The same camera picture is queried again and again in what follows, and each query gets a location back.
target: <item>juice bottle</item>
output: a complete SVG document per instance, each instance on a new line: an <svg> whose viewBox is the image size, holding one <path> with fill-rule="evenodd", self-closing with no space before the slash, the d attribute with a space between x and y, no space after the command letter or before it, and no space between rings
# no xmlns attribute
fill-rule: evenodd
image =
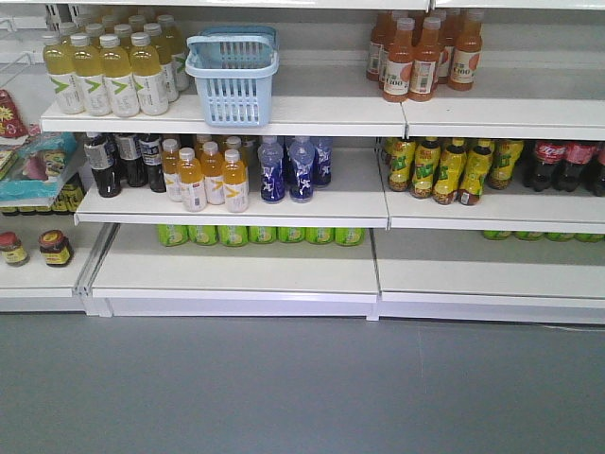
<svg viewBox="0 0 605 454"><path fill-rule="evenodd" d="M172 54L172 67L175 73L177 90L182 92L189 87L189 76L185 73L185 61L187 59L187 47L181 31L170 14L158 16L158 24L162 27L164 37L170 44Z"/></svg>
<svg viewBox="0 0 605 454"><path fill-rule="evenodd" d="M70 39L75 48L74 68L86 111L94 116L110 113L112 106L103 83L103 67L98 50L90 45L90 38L83 33L71 35Z"/></svg>
<svg viewBox="0 0 605 454"><path fill-rule="evenodd" d="M168 94L158 52L146 33L133 33L131 40L130 64L141 110L147 115L163 114L168 110Z"/></svg>
<svg viewBox="0 0 605 454"><path fill-rule="evenodd" d="M413 19L405 17L397 21L397 33L387 57L385 88L382 93L382 97L389 102L402 102L407 99L414 62L413 30Z"/></svg>
<svg viewBox="0 0 605 454"><path fill-rule="evenodd" d="M166 79L166 91L168 92L168 102L176 101L179 98L179 91L174 80L174 69L172 67L172 54L170 53L170 43L162 35L160 24L145 24L144 32L151 37L151 45L158 51L162 72Z"/></svg>
<svg viewBox="0 0 605 454"><path fill-rule="evenodd" d="M223 187L225 205L231 213L242 213L248 209L248 192L246 192L246 167L239 159L239 151L225 151L223 163Z"/></svg>
<svg viewBox="0 0 605 454"><path fill-rule="evenodd" d="M475 71L481 54L481 22L485 11L471 9L467 11L464 28L456 39L456 49L452 60L452 70L447 86L454 90L466 91L473 88Z"/></svg>
<svg viewBox="0 0 605 454"><path fill-rule="evenodd" d="M100 43L101 65L105 74L103 79L113 113L117 116L137 115L139 99L134 89L128 54L120 47L120 39L115 35L103 35Z"/></svg>
<svg viewBox="0 0 605 454"><path fill-rule="evenodd" d="M423 36L414 49L414 66L407 97L414 101L428 101L433 97L433 80L441 57L438 42L441 20L437 17L424 19Z"/></svg>
<svg viewBox="0 0 605 454"><path fill-rule="evenodd" d="M72 62L72 52L61 44L57 33L43 35L43 58L46 71L55 88L55 99L64 114L79 114L84 111L84 100L77 85L76 69Z"/></svg>
<svg viewBox="0 0 605 454"><path fill-rule="evenodd" d="M182 204L187 211L201 211L206 207L206 190L196 153L192 148L181 148L179 158Z"/></svg>
<svg viewBox="0 0 605 454"><path fill-rule="evenodd" d="M225 202L223 189L223 155L218 152L216 142L206 142L201 155L201 173L204 174L208 203L220 205Z"/></svg>

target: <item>green can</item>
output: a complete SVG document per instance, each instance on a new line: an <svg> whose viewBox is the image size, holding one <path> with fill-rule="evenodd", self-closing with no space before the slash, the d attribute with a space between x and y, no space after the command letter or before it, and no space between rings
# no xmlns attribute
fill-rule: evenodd
<svg viewBox="0 0 605 454"><path fill-rule="evenodd" d="M188 225L189 239L202 246L212 246L218 242L215 225Z"/></svg>
<svg viewBox="0 0 605 454"><path fill-rule="evenodd" d="M179 246L189 241L186 225L158 224L158 240L164 246Z"/></svg>
<svg viewBox="0 0 605 454"><path fill-rule="evenodd" d="M245 225L219 225L218 238L225 246L237 248L248 244L248 228Z"/></svg>
<svg viewBox="0 0 605 454"><path fill-rule="evenodd" d="M334 241L334 227L307 227L304 235L311 244L327 244Z"/></svg>
<svg viewBox="0 0 605 454"><path fill-rule="evenodd" d="M339 246L358 246L363 243L366 229L358 227L338 227L334 232L334 241Z"/></svg>
<svg viewBox="0 0 605 454"><path fill-rule="evenodd" d="M304 227L278 227L277 239L282 243L300 243L304 240Z"/></svg>
<svg viewBox="0 0 605 454"><path fill-rule="evenodd" d="M248 239L256 244L269 244L277 239L277 227L251 225L248 227Z"/></svg>

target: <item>plastic bottle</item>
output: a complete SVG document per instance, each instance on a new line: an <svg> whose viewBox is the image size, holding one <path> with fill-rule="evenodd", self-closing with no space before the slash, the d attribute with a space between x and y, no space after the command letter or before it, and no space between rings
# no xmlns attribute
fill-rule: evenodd
<svg viewBox="0 0 605 454"><path fill-rule="evenodd" d="M248 192L246 192L246 168L239 159L239 151L225 151L223 163L223 188L225 206L231 213L242 213L248 209Z"/></svg>
<svg viewBox="0 0 605 454"><path fill-rule="evenodd" d="M181 148L179 158L182 205L187 211L201 211L206 207L207 201L204 175L201 173L196 153L192 148Z"/></svg>
<svg viewBox="0 0 605 454"><path fill-rule="evenodd" d="M413 19L405 17L397 21L397 33L387 57L385 87L382 93L382 97L389 102L402 102L407 99L414 63L413 31Z"/></svg>
<svg viewBox="0 0 605 454"><path fill-rule="evenodd" d="M86 111L94 116L109 114L112 106L103 83L103 67L98 50L90 45L89 37L83 33L76 33L70 39L75 48L74 68Z"/></svg>
<svg viewBox="0 0 605 454"><path fill-rule="evenodd" d="M120 47L116 35L103 35L101 42L101 65L113 113L117 116L134 116L140 111L139 99L134 89L129 56Z"/></svg>
<svg viewBox="0 0 605 454"><path fill-rule="evenodd" d="M216 142L206 142L203 145L201 155L201 173L204 174L206 197L208 203L221 205L225 202L225 190L223 188L223 155L218 152Z"/></svg>
<svg viewBox="0 0 605 454"><path fill-rule="evenodd" d="M466 12L464 28L456 39L452 69L447 81L447 86L454 90L466 91L473 88L483 45L481 22L484 16L484 9L471 9Z"/></svg>
<svg viewBox="0 0 605 454"><path fill-rule="evenodd" d="M141 110L147 115L163 114L168 110L168 93L158 52L146 33L133 33L131 39L130 64Z"/></svg>
<svg viewBox="0 0 605 454"><path fill-rule="evenodd" d="M414 65L407 97L414 101L428 101L434 95L433 80L441 57L438 42L441 21L437 17L424 19L423 36L414 49Z"/></svg>
<svg viewBox="0 0 605 454"><path fill-rule="evenodd" d="M187 46L181 31L174 22L174 17L170 14L158 16L158 24L162 26L164 37L170 44L170 53L172 54L172 68L175 74L175 83L177 90L182 92L189 88L189 76L185 72L185 61L187 59Z"/></svg>
<svg viewBox="0 0 605 454"><path fill-rule="evenodd" d="M117 196L122 188L113 158L113 147L107 135L102 132L86 132L84 153L93 172L99 196Z"/></svg>
<svg viewBox="0 0 605 454"><path fill-rule="evenodd" d="M292 200L305 203L313 198L313 160L315 147L308 136L297 135L290 145L288 156L292 162L294 184L290 186Z"/></svg>
<svg viewBox="0 0 605 454"><path fill-rule="evenodd" d="M179 143L175 139L164 139L162 142L162 173L168 198L182 201L181 179L179 177Z"/></svg>
<svg viewBox="0 0 605 454"><path fill-rule="evenodd" d="M172 67L172 53L170 52L170 43L162 34L160 24L145 24L144 32L151 37L151 45L158 51L160 66L166 79L166 91L168 93L168 102L174 102L179 98L179 91L174 79L175 73Z"/></svg>
<svg viewBox="0 0 605 454"><path fill-rule="evenodd" d="M61 44L57 33L43 35L43 58L46 71L55 89L55 99L64 114L79 114L84 111L84 100L77 85L76 69L72 62L72 52Z"/></svg>
<svg viewBox="0 0 605 454"><path fill-rule="evenodd" d="M258 160L261 163L261 199L267 203L284 199L283 159L284 149L277 143L277 136L263 136L263 143L258 148Z"/></svg>

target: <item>blue bottle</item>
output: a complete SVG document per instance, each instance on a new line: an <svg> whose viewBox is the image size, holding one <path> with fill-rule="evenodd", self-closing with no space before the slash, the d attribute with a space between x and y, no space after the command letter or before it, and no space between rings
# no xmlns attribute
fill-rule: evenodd
<svg viewBox="0 0 605 454"><path fill-rule="evenodd" d="M277 143L277 136L263 136L258 160L261 163L261 198L267 203L276 203L285 196L283 159L284 149Z"/></svg>

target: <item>beverage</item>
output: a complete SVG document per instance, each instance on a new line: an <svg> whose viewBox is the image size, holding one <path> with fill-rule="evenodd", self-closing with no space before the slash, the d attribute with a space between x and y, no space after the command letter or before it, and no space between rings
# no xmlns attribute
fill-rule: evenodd
<svg viewBox="0 0 605 454"><path fill-rule="evenodd" d="M187 211L201 211L206 207L207 201L204 175L201 173L201 166L196 159L196 153L192 148L181 148L179 158L178 170L182 205Z"/></svg>
<svg viewBox="0 0 605 454"><path fill-rule="evenodd" d="M466 13L464 28L456 39L452 70L447 81L448 87L454 90L466 91L473 88L483 45L481 22L484 16L483 9L471 9Z"/></svg>
<svg viewBox="0 0 605 454"><path fill-rule="evenodd" d="M416 147L414 175L409 190L409 193L416 199L426 199L431 196L433 177L440 156L441 147L437 137L425 137L421 144Z"/></svg>
<svg viewBox="0 0 605 454"><path fill-rule="evenodd" d="M223 155L218 152L216 142L206 142L201 155L201 173L204 174L204 184L208 203L220 205L225 202L223 189Z"/></svg>
<svg viewBox="0 0 605 454"><path fill-rule="evenodd" d="M89 37L83 33L76 33L70 38L75 48L74 68L86 111L94 116L106 115L112 111L112 106L103 83L103 66L98 50L90 45Z"/></svg>
<svg viewBox="0 0 605 454"><path fill-rule="evenodd" d="M158 24L162 27L163 35L170 45L172 54L172 69L175 74L177 90L182 92L189 87L189 76L185 73L185 61L187 59L187 47L181 31L170 14L158 16Z"/></svg>
<svg viewBox="0 0 605 454"><path fill-rule="evenodd" d="M77 85L76 68L72 54L57 33L43 35L43 59L46 71L55 89L55 99L64 114L79 114L84 111L83 94Z"/></svg>
<svg viewBox="0 0 605 454"><path fill-rule="evenodd" d="M129 56L120 47L115 35L103 35L101 43L101 65L113 113L117 116L133 116L139 113L139 100L134 89Z"/></svg>
<svg viewBox="0 0 605 454"><path fill-rule="evenodd" d="M438 179L433 187L433 199L441 205L449 205L458 195L458 183L466 165L464 139L454 137L441 153Z"/></svg>
<svg viewBox="0 0 605 454"><path fill-rule="evenodd" d="M277 136L266 135L258 148L261 163L261 199L268 203L281 201L285 196L282 161L284 150L277 143Z"/></svg>
<svg viewBox="0 0 605 454"><path fill-rule="evenodd" d="M483 182L490 173L493 153L490 139L479 139L476 147L469 151L464 167L464 177L460 183L460 203L475 205L483 194Z"/></svg>
<svg viewBox="0 0 605 454"><path fill-rule="evenodd" d="M115 134L115 143L124 164L126 183L131 187L140 187L147 184L147 171L139 148L136 134Z"/></svg>
<svg viewBox="0 0 605 454"><path fill-rule="evenodd" d="M117 176L112 142L107 135L102 132L86 132L84 153L93 172L98 194L106 198L117 196L122 188Z"/></svg>
<svg viewBox="0 0 605 454"><path fill-rule="evenodd" d="M172 201L182 201L181 178L179 177L179 143L174 139L162 142L162 173L168 198Z"/></svg>
<svg viewBox="0 0 605 454"><path fill-rule="evenodd" d="M227 211L231 213L246 211L248 209L246 168L239 159L239 151L236 149L225 151L225 162L222 171Z"/></svg>
<svg viewBox="0 0 605 454"><path fill-rule="evenodd" d="M294 137L294 142L288 150L288 156L292 162L294 173L294 184L290 186L290 197L300 203L310 201L313 198L311 178L315 147L309 141L309 137L302 135Z"/></svg>
<svg viewBox="0 0 605 454"><path fill-rule="evenodd" d="M146 33L133 33L130 64L141 110L147 115L160 115L168 110L166 79L160 58Z"/></svg>
<svg viewBox="0 0 605 454"><path fill-rule="evenodd" d="M414 64L407 97L414 101L428 101L434 95L433 80L441 57L438 43L441 21L427 17L423 23L423 36L414 48Z"/></svg>

